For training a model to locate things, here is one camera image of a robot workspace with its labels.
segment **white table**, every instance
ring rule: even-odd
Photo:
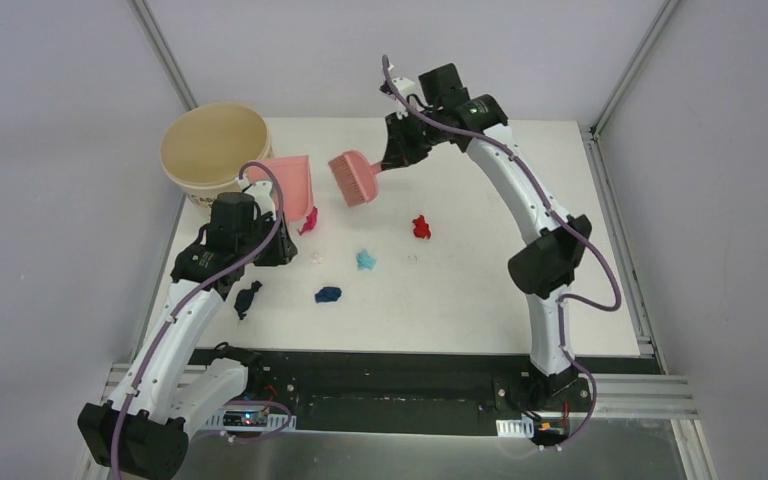
[[[293,235],[299,255],[291,264],[247,267],[200,347],[227,341],[282,350],[529,352],[525,297],[507,272],[508,259],[524,245],[499,195],[469,157],[453,145],[437,146],[420,164],[379,175],[378,198],[348,209],[327,162],[349,149],[370,160],[380,157],[386,144],[383,119],[275,118],[268,123],[276,157],[310,155],[319,224],[313,232]],[[587,214],[591,239],[616,265],[577,124],[511,124],[526,161],[573,215]],[[413,236],[411,220],[419,214],[431,225],[431,240]],[[171,282],[175,256],[203,223],[186,203],[151,322]],[[378,260],[373,271],[357,270],[355,255],[364,248]],[[315,252],[324,258],[321,264],[311,261]],[[264,287],[240,321],[233,301],[239,288],[255,280]],[[316,304],[314,294],[326,285],[340,287],[342,298]],[[604,302],[612,298],[589,253],[576,271],[573,290]],[[604,313],[573,304],[570,315],[577,354],[639,355],[625,306]]]

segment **bucket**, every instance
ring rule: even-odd
[[[160,161],[169,178],[205,215],[222,192],[239,192],[237,175],[251,160],[272,158],[272,136],[263,118],[236,103],[191,110],[166,130]]]

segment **light blue crumpled object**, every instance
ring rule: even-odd
[[[372,270],[375,268],[377,260],[372,258],[372,255],[364,248],[357,254],[358,270]]]

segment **gray wall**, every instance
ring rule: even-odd
[[[685,2],[603,143],[718,473],[768,478],[768,2]]]
[[[595,121],[663,0],[149,0],[199,103],[382,117],[381,55],[454,62],[511,118]]]
[[[66,479],[180,201],[182,113],[127,2],[0,1],[0,479]]]

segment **small debris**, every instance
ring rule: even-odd
[[[263,287],[262,283],[254,281],[250,288],[242,289],[240,290],[240,293],[237,294],[237,300],[234,302],[234,310],[237,311],[240,320],[246,318],[246,312],[251,308],[254,296],[261,287]]]
[[[369,252],[364,248],[355,257],[358,262],[358,270],[372,270],[375,268],[375,264],[378,262]]]
[[[302,229],[299,230],[299,235],[312,231],[313,227],[316,226],[316,219],[318,216],[319,216],[319,209],[316,207],[313,207],[313,210],[310,211],[310,214],[305,219],[305,224],[302,225]]]
[[[336,302],[343,295],[343,291],[339,287],[322,287],[322,290],[316,293],[313,298],[316,299],[316,303],[329,303]]]
[[[431,239],[431,226],[425,221],[425,215],[413,219],[413,236],[426,240]]]

